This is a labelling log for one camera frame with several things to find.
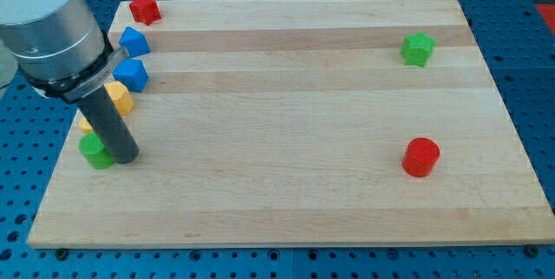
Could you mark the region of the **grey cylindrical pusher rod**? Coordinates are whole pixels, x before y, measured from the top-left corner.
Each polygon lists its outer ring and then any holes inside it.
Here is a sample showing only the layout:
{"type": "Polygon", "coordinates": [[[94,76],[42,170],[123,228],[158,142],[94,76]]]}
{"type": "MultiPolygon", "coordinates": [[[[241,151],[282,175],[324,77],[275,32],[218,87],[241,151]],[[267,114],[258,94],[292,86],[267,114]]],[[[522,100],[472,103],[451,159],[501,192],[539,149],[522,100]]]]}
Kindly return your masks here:
{"type": "Polygon", "coordinates": [[[130,163],[138,157],[139,147],[103,85],[77,105],[116,163],[130,163]]]}

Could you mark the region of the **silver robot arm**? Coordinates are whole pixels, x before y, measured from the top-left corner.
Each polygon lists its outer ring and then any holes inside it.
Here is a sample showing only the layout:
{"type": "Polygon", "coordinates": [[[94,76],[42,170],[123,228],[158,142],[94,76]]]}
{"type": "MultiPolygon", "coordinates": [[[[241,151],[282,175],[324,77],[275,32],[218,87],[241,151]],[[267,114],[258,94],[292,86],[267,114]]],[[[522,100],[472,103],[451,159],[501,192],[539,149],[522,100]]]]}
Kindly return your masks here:
{"type": "Polygon", "coordinates": [[[137,158],[104,87],[129,52],[112,47],[86,0],[1,0],[1,40],[34,88],[78,105],[116,163],[137,158]]]}

